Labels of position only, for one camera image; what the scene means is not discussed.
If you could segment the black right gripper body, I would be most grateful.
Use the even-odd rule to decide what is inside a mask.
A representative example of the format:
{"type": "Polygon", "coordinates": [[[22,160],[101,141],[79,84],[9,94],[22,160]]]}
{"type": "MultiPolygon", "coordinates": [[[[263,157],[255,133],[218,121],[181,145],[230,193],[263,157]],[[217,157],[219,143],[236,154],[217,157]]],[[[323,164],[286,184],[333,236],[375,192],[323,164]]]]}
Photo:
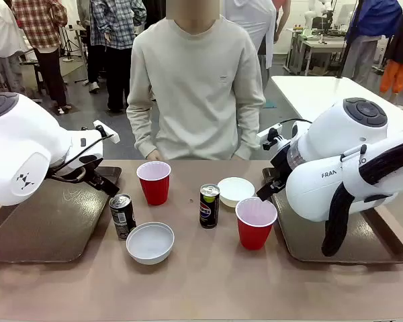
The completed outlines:
{"type": "Polygon", "coordinates": [[[290,144],[284,145],[281,149],[279,149],[271,159],[271,164],[273,165],[276,171],[276,177],[273,181],[273,186],[279,189],[283,189],[285,187],[288,176],[292,172],[291,166],[287,161],[287,153],[289,150],[290,144]]]}

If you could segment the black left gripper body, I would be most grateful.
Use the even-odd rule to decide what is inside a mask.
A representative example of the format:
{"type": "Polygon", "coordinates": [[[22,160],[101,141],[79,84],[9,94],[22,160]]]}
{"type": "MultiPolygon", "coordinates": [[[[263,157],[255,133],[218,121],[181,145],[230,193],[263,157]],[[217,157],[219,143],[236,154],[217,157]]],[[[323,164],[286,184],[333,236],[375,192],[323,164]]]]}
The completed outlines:
{"type": "Polygon", "coordinates": [[[58,182],[76,184],[85,181],[88,174],[96,174],[96,168],[103,161],[103,157],[83,156],[82,159],[88,160],[83,163],[78,158],[73,161],[48,170],[48,178],[58,182]]]}

